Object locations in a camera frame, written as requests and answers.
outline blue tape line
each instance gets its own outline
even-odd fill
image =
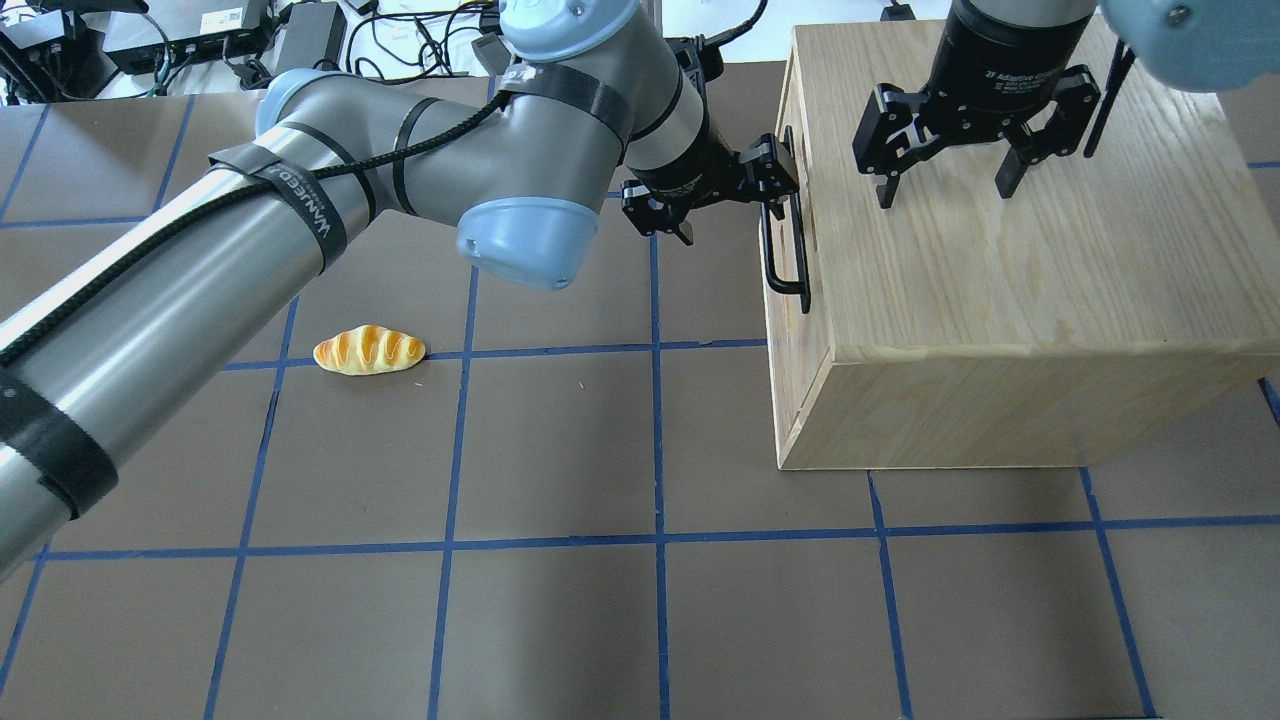
[[[867,488],[872,493],[872,518],[876,520],[876,536],[879,538],[881,580],[884,584],[884,609],[888,614],[888,639],[893,646],[893,673],[897,675],[897,700],[902,707],[902,717],[913,720],[911,688],[906,680],[906,655],[902,651],[902,628],[897,616],[897,592],[893,589],[893,565],[888,556],[888,530],[884,528],[884,509],[876,492],[876,478],[867,471]]]
[[[1020,533],[1069,533],[1092,530],[1088,520],[1061,523],[992,523],[979,525],[915,525],[904,528],[884,528],[891,538],[938,537],[938,536],[1001,536]]]
[[[27,141],[27,149],[22,151],[22,160],[18,160],[18,172],[13,174],[13,181],[9,182],[9,191],[4,193],[4,202],[0,202],[0,220],[3,220],[5,213],[9,211],[13,196],[18,193],[18,184],[22,182],[22,174],[27,172],[27,163],[31,161],[31,154],[36,150],[36,141],[40,140],[40,131],[45,129],[45,120],[49,119],[50,108],[52,108],[52,105],[45,105],[45,109],[40,111],[40,118],[36,120],[36,129],[31,132],[31,140]]]
[[[703,350],[707,347],[765,347],[769,341],[763,337],[748,337],[741,340],[712,340],[707,342],[700,342],[696,340],[685,340],[676,342],[662,343],[663,350]]]
[[[18,610],[18,621],[13,624],[13,634],[9,637],[9,648],[4,653],[4,665],[0,665],[0,697],[4,696],[4,687],[9,682],[9,671],[13,670],[13,660],[18,656],[18,644],[22,642],[22,632],[27,628],[27,618],[31,616],[31,606],[36,601],[36,588],[40,587],[40,577],[45,574],[45,560],[49,557],[49,543],[36,553],[36,564],[31,569],[31,580],[27,582],[27,594],[22,597],[22,607]]]
[[[1111,585],[1111,601],[1115,603],[1116,615],[1120,619],[1120,634],[1124,635],[1124,646],[1129,652],[1129,666],[1133,669],[1133,680],[1138,685],[1142,711],[1147,717],[1157,717],[1156,706],[1151,700],[1151,689],[1147,687],[1147,673],[1142,669],[1138,642],[1134,639],[1133,625],[1129,623],[1129,609],[1124,602],[1124,591],[1120,588],[1120,574],[1116,573],[1115,560],[1111,557],[1111,543],[1107,541],[1098,498],[1093,495],[1093,478],[1089,477],[1088,468],[1080,468],[1080,486],[1084,488],[1084,498],[1089,503],[1089,515],[1093,518],[1094,533],[1098,537],[1098,550],[1102,552],[1102,565],[1107,571],[1107,584]]]
[[[544,355],[596,355],[603,352],[650,352],[652,343],[576,345],[566,347],[516,347],[512,350],[476,350],[472,357],[540,357]]]
[[[708,533],[667,533],[668,543],[768,542],[805,539],[874,538],[876,528],[818,528],[808,530],[719,530]]]
[[[1160,528],[1239,528],[1247,525],[1280,525],[1280,515],[1220,515],[1202,518],[1153,518],[1137,520],[1103,520],[1107,530],[1155,530]]]
[[[662,350],[705,350],[714,347],[764,347],[768,341],[759,337],[700,341],[673,341],[659,345]],[[502,350],[472,350],[472,360],[489,360],[494,357],[543,357],[549,355],[598,355],[608,352],[653,352],[653,343],[621,343],[621,345],[567,345],[559,347],[511,347]],[[426,360],[461,360],[462,352],[431,352]],[[223,365],[224,372],[236,370],[265,370],[275,368],[278,360],[251,360],[244,363],[228,363]],[[315,366],[311,357],[289,357],[284,361],[288,368]]]
[[[241,580],[244,577],[244,551],[253,532],[253,518],[257,514],[257,497],[262,488],[262,473],[266,469],[266,454],[271,446],[271,430],[275,427],[275,410],[284,388],[284,360],[289,355],[289,341],[293,337],[293,322],[298,315],[298,299],[289,302],[289,313],[284,319],[284,336],[280,340],[280,355],[275,368],[275,382],[271,387],[271,401],[266,406],[266,419],[262,421],[262,441],[259,443],[257,460],[253,464],[253,479],[250,483],[248,502],[244,505],[244,523],[241,525],[239,553],[236,569],[232,571],[232,587],[227,593],[227,611],[223,615],[223,629],[218,635],[218,651],[214,655],[214,669],[209,678],[209,694],[205,697],[205,720],[212,720],[218,706],[218,689],[223,680],[223,666],[227,662],[227,646],[230,643],[232,624],[236,621],[236,605],[239,601]]]
[[[196,95],[187,96],[187,109],[182,113],[182,124],[178,126],[178,137],[173,141],[173,151],[169,152],[169,165],[160,179],[160,190],[156,191],[156,201],[151,211],[159,210],[164,205],[164,193],[169,191],[169,181],[173,179],[173,169],[178,165],[178,155],[182,152],[182,141],[187,137],[187,126],[191,124],[191,113],[196,108]]]
[[[0,229],[23,228],[67,228],[77,225],[115,225],[120,223],[141,223],[145,215],[131,215],[127,218],[87,218],[82,220],[23,220],[18,223],[0,223]]]
[[[467,396],[471,388],[471,350],[476,336],[476,297],[480,270],[471,268],[467,290],[467,325],[462,341],[462,373],[458,380],[458,414],[453,424],[453,465],[449,469],[449,505],[444,519],[444,547],[440,560],[440,591],[435,603],[435,643],[431,647],[431,684],[426,703],[428,720],[440,714],[440,674],[444,670],[444,629],[449,612],[449,583],[453,574],[453,538],[458,527],[458,488],[462,484],[463,434],[467,427]]]
[[[1271,409],[1271,418],[1277,425],[1280,425],[1280,393],[1276,392],[1271,380],[1266,378],[1258,379],[1258,387],[1262,388],[1262,397],[1267,398],[1267,407]]]
[[[1221,528],[1249,525],[1280,525],[1280,515],[1226,515],[1203,518],[1152,518],[1133,520],[1103,520],[1108,530],[1149,530],[1161,528]],[[1092,521],[1065,523],[1006,523],[991,525],[919,525],[910,528],[884,528],[890,538],[1036,534],[1062,532],[1093,532]],[[723,542],[774,542],[812,539],[856,539],[879,537],[876,528],[813,528],[794,530],[707,530],[663,533],[667,544],[699,544]],[[657,534],[627,536],[561,536],[538,538],[492,538],[453,542],[454,552],[486,550],[529,550],[539,547],[602,547],[620,544],[653,544]],[[49,562],[81,562],[106,560],[154,560],[200,557],[288,557],[293,555],[370,555],[393,552],[435,552],[444,550],[443,542],[389,542],[355,544],[298,544],[237,547],[178,547],[157,550],[64,550],[50,551]]]
[[[653,509],[654,565],[658,575],[658,716],[671,720],[671,646],[667,634],[667,498],[662,454],[662,322],[658,236],[649,236],[649,340],[653,352]]]

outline black handle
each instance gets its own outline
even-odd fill
[[[782,135],[782,145],[791,151],[791,126],[787,126]],[[791,215],[791,234],[795,242],[796,250],[796,275],[794,281],[785,281],[778,277],[777,263],[773,255],[773,223],[769,218],[769,204],[760,202],[760,236],[764,243],[764,282],[769,284],[773,292],[780,295],[799,295],[800,296],[800,313],[808,314],[809,307],[813,302],[813,296],[809,293],[809,259],[805,252],[804,246],[804,223],[800,219],[800,193],[792,192],[787,196],[790,201],[790,208],[787,214]]]

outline electronic equipment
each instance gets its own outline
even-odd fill
[[[289,5],[289,23],[280,41],[275,74],[296,68],[337,68],[346,35],[347,17],[337,3]]]
[[[110,63],[102,55],[102,33],[86,27],[77,13],[42,13],[0,27],[0,35],[12,42],[13,63],[24,68],[15,64],[0,69],[0,74],[20,72],[41,87],[41,92],[33,92],[22,83],[10,86],[15,97],[29,102],[93,97],[111,79]]]
[[[148,15],[173,45],[172,64],[204,63],[227,55],[241,56],[266,49],[271,41],[268,0],[183,0],[155,3]],[[137,14],[113,13],[102,50],[128,74],[154,72],[165,60],[160,29]]]
[[[72,10],[76,13],[147,13],[151,8],[143,0],[45,0],[46,10]]]

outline bread roll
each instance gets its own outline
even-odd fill
[[[413,336],[380,325],[338,333],[311,351],[317,365],[343,375],[376,375],[406,370],[426,357],[426,345]]]

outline wooden box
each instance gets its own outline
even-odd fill
[[[941,31],[795,28],[778,133],[814,297],[765,291],[780,468],[1083,465],[1280,368],[1280,240],[1217,97],[1140,61],[1093,159],[1001,200],[1007,145],[947,149],[881,210],[854,131],[876,82],[924,83]],[[1100,85],[1114,44],[1097,17],[1076,51]],[[773,237],[794,277],[790,219]]]

